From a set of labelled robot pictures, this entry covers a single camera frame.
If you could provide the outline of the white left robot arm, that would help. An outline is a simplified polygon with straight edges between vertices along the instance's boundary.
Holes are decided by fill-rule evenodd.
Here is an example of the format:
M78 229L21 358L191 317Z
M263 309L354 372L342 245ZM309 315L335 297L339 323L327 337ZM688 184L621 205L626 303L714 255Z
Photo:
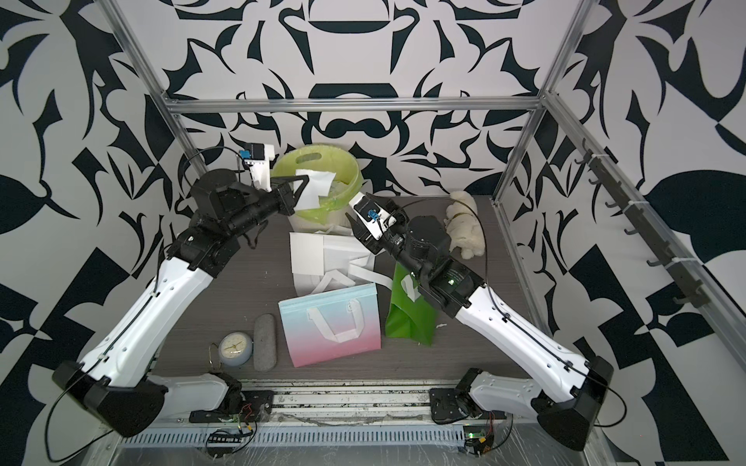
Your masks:
M309 184L306 175L273 178L260 188L230 169L212 170L192 186L197 210L167 249L157 275L115 328L79 361L62 362L52 379L63 394L124 438L158 419L209 412L238 414L242 389L218 371L192 377L150 375L166 337L192 301L240 249L240 238L268 219L293 215Z

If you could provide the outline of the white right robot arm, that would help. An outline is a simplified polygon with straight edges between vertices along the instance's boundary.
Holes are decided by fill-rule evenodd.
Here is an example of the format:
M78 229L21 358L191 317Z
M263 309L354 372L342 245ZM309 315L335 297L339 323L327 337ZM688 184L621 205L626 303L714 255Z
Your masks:
M612 365L563 347L515 312L485 278L454 258L436 217L408 217L396 203L367 194L349 206L354 236L367 250L387 252L414 276L429 305L475 330L528 375L471 370L458 387L466 399L483 412L534 419L565 448L584 450L611 391Z

